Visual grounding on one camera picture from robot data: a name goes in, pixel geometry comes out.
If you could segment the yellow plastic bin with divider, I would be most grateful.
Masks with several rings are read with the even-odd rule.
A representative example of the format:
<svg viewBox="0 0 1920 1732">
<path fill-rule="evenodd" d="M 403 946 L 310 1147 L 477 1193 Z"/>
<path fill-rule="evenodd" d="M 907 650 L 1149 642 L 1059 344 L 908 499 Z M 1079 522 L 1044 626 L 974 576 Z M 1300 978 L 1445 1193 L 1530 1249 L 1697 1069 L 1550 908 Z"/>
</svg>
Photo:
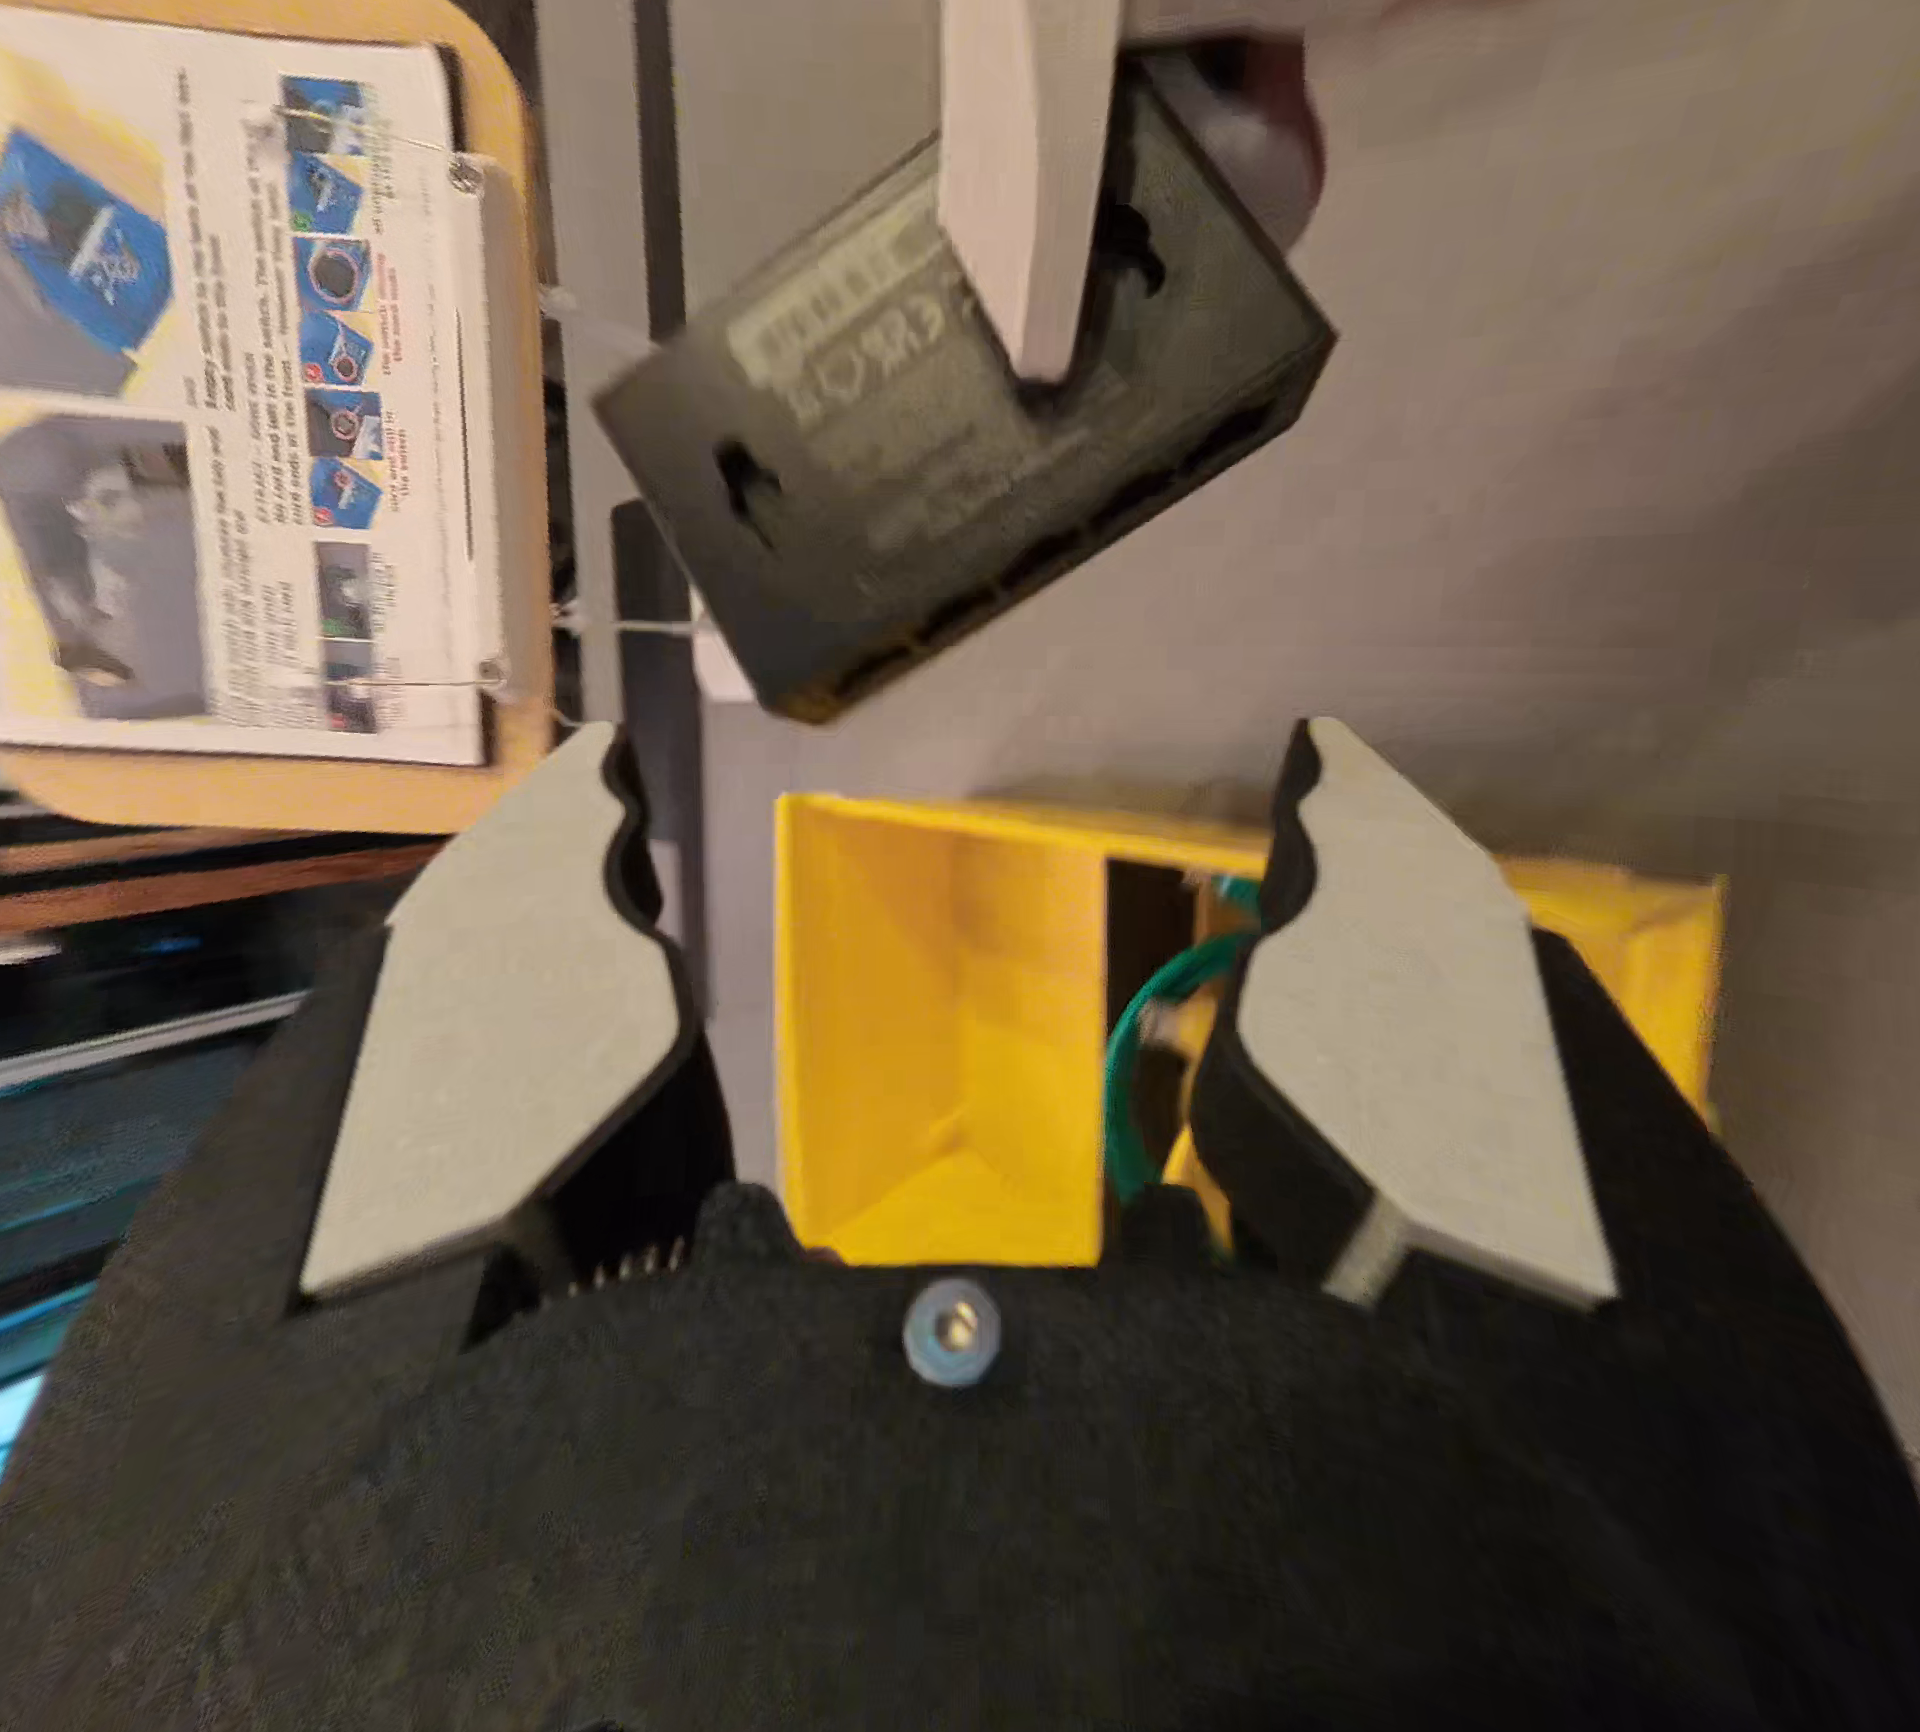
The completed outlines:
<svg viewBox="0 0 1920 1732">
<path fill-rule="evenodd" d="M 1108 1096 L 1108 1043 L 1138 1051 L 1154 976 L 1111 1016 L 1113 871 L 1264 879 L 1260 832 L 1160 830 L 1124 814 L 788 794 L 778 809 L 780 1194 L 796 1239 L 848 1267 L 973 1272 L 1097 1267 L 1186 1240 L 1197 1199 L 1239 1271 L 1282 1275 L 1200 1164 L 1200 1064 L 1171 1161 Z M 1510 885 L 1508 863 L 1490 855 Z M 1717 1011 L 1722 887 L 1523 863 L 1549 1018 L 1616 1296 L 1671 1295 L 1669 1265 L 1719 1271 L 1755 1194 L 1697 1108 Z M 1258 904 L 1184 938 L 1210 1040 Z"/>
</svg>

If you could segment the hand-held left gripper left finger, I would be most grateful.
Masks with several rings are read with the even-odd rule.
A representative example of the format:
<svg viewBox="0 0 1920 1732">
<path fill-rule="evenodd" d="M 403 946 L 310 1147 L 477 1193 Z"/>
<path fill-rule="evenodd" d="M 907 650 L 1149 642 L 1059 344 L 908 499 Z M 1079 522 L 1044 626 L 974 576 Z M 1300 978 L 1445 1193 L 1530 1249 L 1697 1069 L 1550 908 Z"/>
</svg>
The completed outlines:
<svg viewBox="0 0 1920 1732">
<path fill-rule="evenodd" d="M 300 1296 L 502 1250 L 556 1291 L 630 1277 L 675 1237 L 652 1218 L 675 1175 L 637 1167 L 633 1127 L 696 1040 L 646 794 L 591 723 L 393 908 Z"/>
</svg>

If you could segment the printed instruction sheet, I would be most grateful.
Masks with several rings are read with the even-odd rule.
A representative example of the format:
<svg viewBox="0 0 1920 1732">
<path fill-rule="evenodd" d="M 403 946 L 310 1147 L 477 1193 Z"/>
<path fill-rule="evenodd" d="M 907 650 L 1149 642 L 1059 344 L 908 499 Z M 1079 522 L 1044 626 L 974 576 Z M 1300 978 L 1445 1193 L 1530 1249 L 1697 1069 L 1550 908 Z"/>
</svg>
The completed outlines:
<svg viewBox="0 0 1920 1732">
<path fill-rule="evenodd" d="M 452 836 L 550 748 L 530 122 L 451 0 L 5 0 L 5 771 Z"/>
</svg>

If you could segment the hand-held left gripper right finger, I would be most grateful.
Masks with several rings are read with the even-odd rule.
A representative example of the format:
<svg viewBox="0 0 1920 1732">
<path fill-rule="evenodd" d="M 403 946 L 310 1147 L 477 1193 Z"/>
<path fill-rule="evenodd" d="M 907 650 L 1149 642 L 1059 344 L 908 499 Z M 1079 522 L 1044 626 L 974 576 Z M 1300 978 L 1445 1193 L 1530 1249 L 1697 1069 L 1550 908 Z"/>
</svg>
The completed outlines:
<svg viewBox="0 0 1920 1732">
<path fill-rule="evenodd" d="M 1524 904 L 1341 720 L 1289 740 L 1200 1164 L 1236 1240 L 1357 1309 L 1415 1258 L 1567 1310 L 1618 1296 Z"/>
</svg>

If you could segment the black network switch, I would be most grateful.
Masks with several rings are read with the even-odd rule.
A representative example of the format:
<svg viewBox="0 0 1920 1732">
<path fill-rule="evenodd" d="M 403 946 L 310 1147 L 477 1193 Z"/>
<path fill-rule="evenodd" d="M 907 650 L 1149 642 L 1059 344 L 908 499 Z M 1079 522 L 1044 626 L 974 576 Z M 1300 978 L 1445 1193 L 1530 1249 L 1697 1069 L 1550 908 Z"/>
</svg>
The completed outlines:
<svg viewBox="0 0 1920 1732">
<path fill-rule="evenodd" d="M 833 723 L 1299 423 L 1336 331 L 1225 54 L 1121 71 L 1062 383 L 1015 374 L 929 137 L 595 396 L 763 711 Z"/>
</svg>

